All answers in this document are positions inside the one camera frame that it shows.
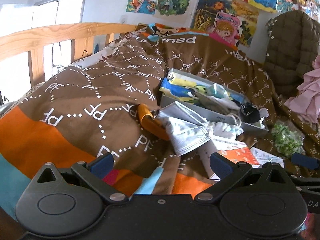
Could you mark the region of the pink frame chibi poster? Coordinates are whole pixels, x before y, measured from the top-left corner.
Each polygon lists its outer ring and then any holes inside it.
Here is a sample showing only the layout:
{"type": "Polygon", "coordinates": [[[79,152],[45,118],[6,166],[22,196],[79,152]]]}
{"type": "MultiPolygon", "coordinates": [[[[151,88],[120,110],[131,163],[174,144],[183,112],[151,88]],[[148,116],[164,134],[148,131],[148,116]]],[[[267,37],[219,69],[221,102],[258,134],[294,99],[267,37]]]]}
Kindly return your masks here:
{"type": "Polygon", "coordinates": [[[242,18],[221,11],[216,15],[212,34],[214,37],[237,47],[242,35],[241,25],[242,18]]]}

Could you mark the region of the glass jar of green stars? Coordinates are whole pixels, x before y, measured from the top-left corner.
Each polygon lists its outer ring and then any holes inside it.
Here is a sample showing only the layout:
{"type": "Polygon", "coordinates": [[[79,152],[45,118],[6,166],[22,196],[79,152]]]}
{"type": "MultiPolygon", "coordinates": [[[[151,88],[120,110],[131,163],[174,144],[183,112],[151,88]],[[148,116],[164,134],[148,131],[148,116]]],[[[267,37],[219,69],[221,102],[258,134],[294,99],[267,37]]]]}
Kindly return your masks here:
{"type": "Polygon", "coordinates": [[[272,130],[274,146],[282,156],[290,158],[294,153],[303,153],[304,135],[292,125],[277,121],[272,130]]]}

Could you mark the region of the olive quilted jacket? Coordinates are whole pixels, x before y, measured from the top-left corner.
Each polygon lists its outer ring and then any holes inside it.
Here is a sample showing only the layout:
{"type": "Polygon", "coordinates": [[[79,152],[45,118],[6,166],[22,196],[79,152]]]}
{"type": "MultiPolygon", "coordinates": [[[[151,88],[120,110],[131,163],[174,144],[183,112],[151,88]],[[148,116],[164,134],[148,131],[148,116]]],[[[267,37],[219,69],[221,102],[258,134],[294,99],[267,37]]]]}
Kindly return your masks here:
{"type": "Polygon", "coordinates": [[[269,19],[266,25],[269,41],[264,70],[278,95],[295,96],[319,54],[319,23],[295,10],[269,19]]]}

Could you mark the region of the grey drawstring pouch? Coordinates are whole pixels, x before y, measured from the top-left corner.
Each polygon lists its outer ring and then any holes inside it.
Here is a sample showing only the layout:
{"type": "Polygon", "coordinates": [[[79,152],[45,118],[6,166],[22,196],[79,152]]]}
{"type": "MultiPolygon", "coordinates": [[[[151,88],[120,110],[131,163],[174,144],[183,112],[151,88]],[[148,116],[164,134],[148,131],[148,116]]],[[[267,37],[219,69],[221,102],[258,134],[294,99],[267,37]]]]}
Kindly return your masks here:
{"type": "Polygon", "coordinates": [[[208,110],[211,110],[223,115],[228,115],[233,113],[231,109],[227,108],[222,103],[218,102],[216,99],[210,99],[206,95],[201,94],[199,92],[195,92],[195,95],[199,99],[199,102],[201,103],[201,105],[208,110]]]}

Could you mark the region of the window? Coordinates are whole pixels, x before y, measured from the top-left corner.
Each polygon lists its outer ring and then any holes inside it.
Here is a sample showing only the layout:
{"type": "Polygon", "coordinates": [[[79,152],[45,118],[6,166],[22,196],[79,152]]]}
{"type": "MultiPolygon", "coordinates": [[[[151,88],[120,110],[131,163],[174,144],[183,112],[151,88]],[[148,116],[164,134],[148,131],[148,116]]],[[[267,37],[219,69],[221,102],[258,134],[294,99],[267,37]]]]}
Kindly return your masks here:
{"type": "Polygon", "coordinates": [[[1,5],[1,103],[18,100],[70,63],[62,25],[80,23],[85,0],[1,5]]]}

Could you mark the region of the grey cardboard box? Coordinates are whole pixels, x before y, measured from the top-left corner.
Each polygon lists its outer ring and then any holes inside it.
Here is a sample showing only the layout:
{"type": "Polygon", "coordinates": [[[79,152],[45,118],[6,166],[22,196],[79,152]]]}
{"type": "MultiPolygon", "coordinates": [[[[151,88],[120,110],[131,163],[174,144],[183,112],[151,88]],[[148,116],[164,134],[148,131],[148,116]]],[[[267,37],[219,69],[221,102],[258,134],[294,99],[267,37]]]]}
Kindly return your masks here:
{"type": "Polygon", "coordinates": [[[218,83],[177,69],[169,70],[159,87],[160,106],[174,101],[213,122],[240,126],[245,133],[264,137],[269,129],[265,108],[258,108],[243,94],[218,83]]]}

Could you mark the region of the red hair character poster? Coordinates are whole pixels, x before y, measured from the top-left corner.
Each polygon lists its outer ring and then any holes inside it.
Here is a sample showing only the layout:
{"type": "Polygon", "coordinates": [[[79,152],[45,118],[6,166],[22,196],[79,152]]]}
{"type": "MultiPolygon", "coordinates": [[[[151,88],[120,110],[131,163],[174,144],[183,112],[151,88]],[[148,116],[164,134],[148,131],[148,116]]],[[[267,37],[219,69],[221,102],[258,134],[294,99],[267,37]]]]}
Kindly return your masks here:
{"type": "Polygon", "coordinates": [[[297,0],[277,0],[276,10],[279,13],[298,10],[297,0]]]}

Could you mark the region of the orange white medicine box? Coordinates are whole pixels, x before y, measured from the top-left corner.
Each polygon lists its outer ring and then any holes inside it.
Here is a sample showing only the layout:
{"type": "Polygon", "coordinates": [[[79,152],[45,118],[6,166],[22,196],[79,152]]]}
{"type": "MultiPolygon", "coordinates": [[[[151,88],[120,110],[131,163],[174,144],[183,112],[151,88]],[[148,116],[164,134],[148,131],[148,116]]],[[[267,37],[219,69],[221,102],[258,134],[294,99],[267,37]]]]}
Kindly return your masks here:
{"type": "Polygon", "coordinates": [[[240,161],[245,161],[251,164],[254,168],[260,166],[245,142],[213,135],[210,141],[196,149],[196,153],[199,155],[200,161],[202,161],[208,178],[211,180],[220,180],[220,177],[217,176],[210,167],[210,156],[215,152],[235,164],[240,161]]]}

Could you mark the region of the white blue patterned pouch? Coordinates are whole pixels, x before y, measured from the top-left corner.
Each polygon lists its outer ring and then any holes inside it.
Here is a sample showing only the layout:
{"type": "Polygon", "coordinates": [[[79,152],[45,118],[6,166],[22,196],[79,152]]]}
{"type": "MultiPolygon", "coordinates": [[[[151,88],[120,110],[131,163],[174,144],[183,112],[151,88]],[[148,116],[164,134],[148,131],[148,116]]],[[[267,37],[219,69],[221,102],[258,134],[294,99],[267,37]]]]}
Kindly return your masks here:
{"type": "Polygon", "coordinates": [[[235,140],[237,136],[244,132],[241,127],[224,122],[206,122],[204,126],[210,136],[214,135],[231,140],[235,140]]]}

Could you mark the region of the pink cloth garment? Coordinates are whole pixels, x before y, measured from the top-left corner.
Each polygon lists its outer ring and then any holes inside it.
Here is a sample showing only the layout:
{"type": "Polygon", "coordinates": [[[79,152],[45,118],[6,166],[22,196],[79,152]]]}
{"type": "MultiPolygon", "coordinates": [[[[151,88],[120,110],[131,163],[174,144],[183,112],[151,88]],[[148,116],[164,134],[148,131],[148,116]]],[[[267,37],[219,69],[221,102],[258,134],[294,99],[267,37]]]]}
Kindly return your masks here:
{"type": "Polygon", "coordinates": [[[319,55],[312,63],[313,70],[304,74],[304,82],[297,87],[298,95],[285,101],[285,106],[303,120],[317,123],[319,120],[319,55]]]}

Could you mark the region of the small white blue box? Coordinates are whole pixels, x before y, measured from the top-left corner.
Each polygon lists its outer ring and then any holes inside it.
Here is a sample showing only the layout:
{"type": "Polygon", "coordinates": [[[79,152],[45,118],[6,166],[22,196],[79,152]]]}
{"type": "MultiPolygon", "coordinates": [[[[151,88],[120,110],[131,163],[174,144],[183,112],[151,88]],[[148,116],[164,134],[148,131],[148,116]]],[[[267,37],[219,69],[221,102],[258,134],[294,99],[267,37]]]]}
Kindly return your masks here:
{"type": "Polygon", "coordinates": [[[272,155],[270,153],[267,153],[255,147],[252,147],[250,151],[260,165],[263,165],[267,162],[271,162],[271,163],[278,163],[282,168],[285,167],[284,161],[280,157],[277,157],[275,155],[272,155]]]}

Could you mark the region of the starry night style painting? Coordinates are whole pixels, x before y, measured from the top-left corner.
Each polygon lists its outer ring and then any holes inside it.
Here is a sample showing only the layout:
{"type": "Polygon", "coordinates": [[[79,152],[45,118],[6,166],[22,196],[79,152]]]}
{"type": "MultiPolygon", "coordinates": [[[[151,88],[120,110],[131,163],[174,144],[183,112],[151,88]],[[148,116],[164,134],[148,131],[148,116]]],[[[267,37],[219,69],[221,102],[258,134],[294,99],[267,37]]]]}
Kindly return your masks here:
{"type": "Polygon", "coordinates": [[[199,0],[191,22],[191,29],[208,31],[213,27],[218,12],[229,13],[231,1],[199,0]]]}

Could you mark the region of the black rolled sock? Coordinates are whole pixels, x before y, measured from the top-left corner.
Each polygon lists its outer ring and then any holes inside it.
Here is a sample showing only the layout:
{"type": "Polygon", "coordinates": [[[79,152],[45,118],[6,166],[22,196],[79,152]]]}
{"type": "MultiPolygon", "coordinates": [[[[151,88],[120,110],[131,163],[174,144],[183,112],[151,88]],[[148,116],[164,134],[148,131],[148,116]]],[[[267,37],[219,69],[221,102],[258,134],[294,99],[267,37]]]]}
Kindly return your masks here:
{"type": "Polygon", "coordinates": [[[259,110],[250,102],[241,104],[239,113],[242,121],[248,124],[256,123],[261,119],[259,110]]]}

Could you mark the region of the blond chibi character poster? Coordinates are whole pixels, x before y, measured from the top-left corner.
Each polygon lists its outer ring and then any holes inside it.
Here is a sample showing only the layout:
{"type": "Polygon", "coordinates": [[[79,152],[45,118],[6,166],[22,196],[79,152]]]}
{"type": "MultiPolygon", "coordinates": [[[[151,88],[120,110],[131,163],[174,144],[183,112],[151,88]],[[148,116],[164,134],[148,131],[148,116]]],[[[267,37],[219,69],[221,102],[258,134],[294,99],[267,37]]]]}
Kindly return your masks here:
{"type": "Polygon", "coordinates": [[[153,16],[167,23],[185,24],[194,7],[195,0],[157,0],[153,16]]]}

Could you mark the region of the brown PF patterned blanket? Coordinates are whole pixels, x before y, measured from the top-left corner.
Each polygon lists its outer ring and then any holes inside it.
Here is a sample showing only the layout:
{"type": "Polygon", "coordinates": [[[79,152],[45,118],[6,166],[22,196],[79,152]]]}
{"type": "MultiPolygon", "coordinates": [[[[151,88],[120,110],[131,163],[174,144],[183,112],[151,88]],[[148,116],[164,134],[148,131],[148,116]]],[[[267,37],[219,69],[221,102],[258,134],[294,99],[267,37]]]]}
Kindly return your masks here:
{"type": "Polygon", "coordinates": [[[68,168],[112,154],[105,181],[132,195],[191,194],[210,187],[197,154],[178,157],[138,120],[137,107],[158,107],[159,86],[172,69],[220,83],[266,107],[268,124],[280,115],[305,134],[306,153],[319,157],[319,134],[283,105],[260,64],[203,33],[150,28],[109,44],[84,66],[70,66],[22,98],[1,118],[1,208],[11,217],[40,167],[68,168]]]}

